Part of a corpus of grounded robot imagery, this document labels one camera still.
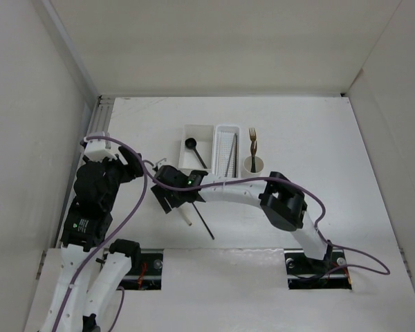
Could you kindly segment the cream wooden spoon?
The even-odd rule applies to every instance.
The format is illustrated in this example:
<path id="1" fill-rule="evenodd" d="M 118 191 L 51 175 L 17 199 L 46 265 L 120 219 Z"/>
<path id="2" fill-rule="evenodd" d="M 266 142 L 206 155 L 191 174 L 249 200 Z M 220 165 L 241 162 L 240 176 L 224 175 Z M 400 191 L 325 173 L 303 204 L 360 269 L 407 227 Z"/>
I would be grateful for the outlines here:
<path id="1" fill-rule="evenodd" d="M 186 210 L 184 208 L 181 209 L 181 214 L 182 214 L 182 217 L 183 217 L 184 221 L 186 222 L 186 224 L 188 226 L 192 226 L 193 223 L 192 223 L 192 221 L 190 219 L 190 216 L 189 216 L 189 214 L 186 212 Z"/>

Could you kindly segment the dark thin chopstick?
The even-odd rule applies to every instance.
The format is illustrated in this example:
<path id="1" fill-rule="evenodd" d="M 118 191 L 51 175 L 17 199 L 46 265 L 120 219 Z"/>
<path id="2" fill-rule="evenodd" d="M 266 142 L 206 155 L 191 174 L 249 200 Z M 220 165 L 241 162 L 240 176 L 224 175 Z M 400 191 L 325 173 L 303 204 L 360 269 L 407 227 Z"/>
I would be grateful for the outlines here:
<path id="1" fill-rule="evenodd" d="M 210 229 L 210 228 L 209 228 L 209 226 L 207 225 L 207 223 L 206 223 L 205 219 L 203 218 L 203 216 L 201 215 L 201 213 L 200 213 L 199 209 L 196 207 L 196 205 L 195 205 L 194 203 L 192 203 L 192 206 L 193 206 L 193 208 L 195 209 L 196 213 L 198 214 L 198 216 L 199 216 L 199 218 L 200 218 L 201 222 L 203 223 L 203 225 L 204 225 L 205 229 L 207 230 L 207 232 L 208 232 L 209 236 L 211 237 L 211 239 L 212 239 L 212 240 L 215 240 L 215 236 L 214 236 L 214 234 L 212 233 L 211 229 Z"/>

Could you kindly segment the black spoon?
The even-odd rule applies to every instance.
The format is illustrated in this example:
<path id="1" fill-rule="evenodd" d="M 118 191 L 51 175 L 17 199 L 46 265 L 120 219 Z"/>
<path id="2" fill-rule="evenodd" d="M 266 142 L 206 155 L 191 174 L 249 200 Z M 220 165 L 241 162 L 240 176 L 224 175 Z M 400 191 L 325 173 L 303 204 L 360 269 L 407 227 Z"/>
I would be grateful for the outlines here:
<path id="1" fill-rule="evenodd" d="M 200 164 L 203 166 L 203 168 L 204 168 L 204 169 L 207 169 L 208 167 L 207 167 L 207 165 L 205 164 L 204 160 L 201 158 L 201 155 L 200 155 L 200 153 L 198 152 L 198 150 L 197 150 L 196 146 L 197 146 L 197 141 L 196 141 L 196 139 L 195 139 L 195 138 L 187 138 L 187 139 L 185 140 L 185 147 L 186 147 L 188 150 L 193 151 L 193 152 L 195 153 L 196 157 L 198 158 L 198 160 L 199 160 Z"/>

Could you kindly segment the brown wooden fork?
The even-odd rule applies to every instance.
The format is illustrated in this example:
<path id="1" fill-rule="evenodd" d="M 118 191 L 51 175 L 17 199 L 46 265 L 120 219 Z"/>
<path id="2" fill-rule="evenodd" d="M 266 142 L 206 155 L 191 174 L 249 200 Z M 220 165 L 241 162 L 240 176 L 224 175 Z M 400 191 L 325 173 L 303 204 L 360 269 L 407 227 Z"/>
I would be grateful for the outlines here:
<path id="1" fill-rule="evenodd" d="M 251 168 L 250 171 L 252 173 L 256 173 L 256 152 L 257 152 L 257 143 L 253 142 L 251 148 L 250 148 L 250 153 L 251 153 Z"/>

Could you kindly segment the gold fork black handle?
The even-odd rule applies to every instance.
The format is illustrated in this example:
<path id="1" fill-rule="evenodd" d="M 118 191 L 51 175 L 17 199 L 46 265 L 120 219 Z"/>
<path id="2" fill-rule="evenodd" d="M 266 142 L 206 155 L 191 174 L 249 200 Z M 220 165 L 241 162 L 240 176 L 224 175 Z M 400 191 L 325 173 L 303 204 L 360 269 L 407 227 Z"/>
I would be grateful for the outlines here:
<path id="1" fill-rule="evenodd" d="M 251 169 L 252 173 L 256 172 L 256 153 L 257 153 L 257 134 L 254 127 L 249 128 L 249 137 L 251 141 L 250 145 L 250 155 L 251 155 Z"/>

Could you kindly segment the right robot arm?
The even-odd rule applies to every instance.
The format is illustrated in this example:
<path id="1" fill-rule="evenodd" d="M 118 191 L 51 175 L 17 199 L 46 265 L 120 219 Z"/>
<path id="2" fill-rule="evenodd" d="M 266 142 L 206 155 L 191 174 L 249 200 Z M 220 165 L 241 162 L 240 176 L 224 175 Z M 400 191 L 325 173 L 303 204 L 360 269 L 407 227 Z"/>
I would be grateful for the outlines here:
<path id="1" fill-rule="evenodd" d="M 234 179 L 193 170 L 186 175 L 165 165 L 151 188 L 165 213 L 185 203 L 228 202 L 259 208 L 270 224 L 292 234 L 301 245 L 308 267 L 317 273 L 331 265 L 328 245 L 321 240 L 307 209 L 305 191 L 279 172 L 269 177 Z"/>

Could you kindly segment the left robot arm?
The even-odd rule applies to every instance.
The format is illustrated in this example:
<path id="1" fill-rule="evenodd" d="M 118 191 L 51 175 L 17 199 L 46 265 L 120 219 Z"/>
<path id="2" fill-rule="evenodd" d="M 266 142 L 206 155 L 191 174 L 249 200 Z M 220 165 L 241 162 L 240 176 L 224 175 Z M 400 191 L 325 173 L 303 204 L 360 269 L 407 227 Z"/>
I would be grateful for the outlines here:
<path id="1" fill-rule="evenodd" d="M 136 273 L 141 265 L 139 243 L 117 239 L 96 280 L 91 280 L 91 260 L 108 237 L 120 185 L 144 174 L 141 157 L 119 147 L 116 154 L 92 151 L 83 159 L 60 239 L 60 274 L 42 331 L 100 331 L 99 320 L 113 292 L 126 274 Z"/>

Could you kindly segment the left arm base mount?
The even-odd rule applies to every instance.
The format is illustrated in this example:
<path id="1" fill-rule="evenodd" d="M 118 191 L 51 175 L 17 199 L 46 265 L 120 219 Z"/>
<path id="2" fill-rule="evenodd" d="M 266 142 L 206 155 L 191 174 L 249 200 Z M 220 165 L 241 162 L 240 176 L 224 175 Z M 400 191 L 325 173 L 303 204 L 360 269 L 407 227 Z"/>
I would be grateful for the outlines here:
<path id="1" fill-rule="evenodd" d="M 120 286 L 127 291 L 159 291 L 162 288 L 163 258 L 163 250 L 142 250 L 140 262 L 123 277 Z"/>

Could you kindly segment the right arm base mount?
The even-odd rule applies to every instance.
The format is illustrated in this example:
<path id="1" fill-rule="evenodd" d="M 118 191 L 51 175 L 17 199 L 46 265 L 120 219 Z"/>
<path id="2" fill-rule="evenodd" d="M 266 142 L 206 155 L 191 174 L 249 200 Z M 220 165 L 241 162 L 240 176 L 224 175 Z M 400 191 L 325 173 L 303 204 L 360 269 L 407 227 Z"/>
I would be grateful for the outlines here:
<path id="1" fill-rule="evenodd" d="M 287 283 L 290 290 L 352 289 L 343 250 L 328 249 L 323 261 L 309 259 L 301 249 L 284 251 Z"/>

